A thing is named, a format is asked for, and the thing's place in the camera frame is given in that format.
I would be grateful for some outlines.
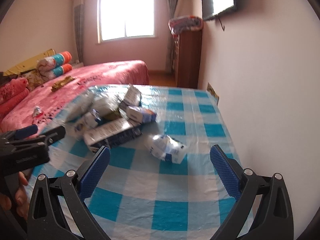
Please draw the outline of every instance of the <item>hand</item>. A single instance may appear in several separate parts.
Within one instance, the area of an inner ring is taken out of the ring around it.
[[[28,181],[24,174],[19,172],[19,188],[15,195],[15,201],[17,203],[17,213],[19,216],[23,217],[25,220],[28,219],[29,203],[26,190],[24,186],[28,185]],[[0,205],[4,210],[11,209],[10,198],[0,193]]]

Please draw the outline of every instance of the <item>wooden cabinet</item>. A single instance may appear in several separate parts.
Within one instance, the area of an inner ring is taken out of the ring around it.
[[[175,39],[173,54],[177,87],[198,88],[202,31],[185,31]]]

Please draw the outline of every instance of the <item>table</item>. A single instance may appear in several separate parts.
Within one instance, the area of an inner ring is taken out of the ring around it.
[[[85,203],[112,239],[210,239],[235,202],[213,168],[211,146],[219,144],[229,158],[239,162],[217,102],[200,90],[135,87],[142,93],[141,105],[157,112],[156,122],[145,124],[142,136],[111,150],[110,164]],[[128,86],[90,89],[97,95],[123,97]],[[62,110],[45,130],[60,125],[66,114]],[[93,156],[83,140],[68,135],[72,125],[66,124],[66,137],[50,147],[50,162],[34,169],[27,187],[29,197],[39,174],[62,176]],[[181,164],[162,162],[144,146],[147,135],[163,133],[188,147]],[[60,200],[70,227],[79,234],[65,201]],[[252,221],[251,213],[242,233]]]

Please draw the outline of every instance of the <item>gray curtain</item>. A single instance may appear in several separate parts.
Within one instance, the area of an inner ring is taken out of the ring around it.
[[[170,19],[174,18],[174,13],[176,11],[178,0],[167,0],[168,11]],[[165,70],[167,72],[172,72],[173,64],[173,50],[174,50],[174,40],[172,35],[169,36],[168,45],[167,45],[167,59],[165,64]]]
[[[76,45],[79,61],[83,62],[83,22],[84,22],[84,2],[83,0],[73,0],[74,10],[74,25],[75,25],[75,36]]]

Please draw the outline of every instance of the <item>checkered tablecloth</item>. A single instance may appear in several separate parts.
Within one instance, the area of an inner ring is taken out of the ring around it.
[[[210,239],[235,202],[212,166],[211,146],[219,144],[239,162],[217,103],[200,90],[136,87],[141,105],[157,112],[156,123],[145,124],[142,136],[111,150],[110,164],[85,203],[112,239]],[[93,90],[123,97],[127,86]],[[60,125],[66,114],[62,110],[45,130]],[[72,123],[66,125],[67,132],[71,128]],[[163,133],[187,145],[181,164],[162,162],[145,148],[147,135]],[[83,140],[66,135],[50,147],[50,162],[34,169],[28,195],[39,174],[62,176],[92,156]],[[63,199],[61,203],[70,227],[79,233]],[[252,220],[251,213],[242,233]]]

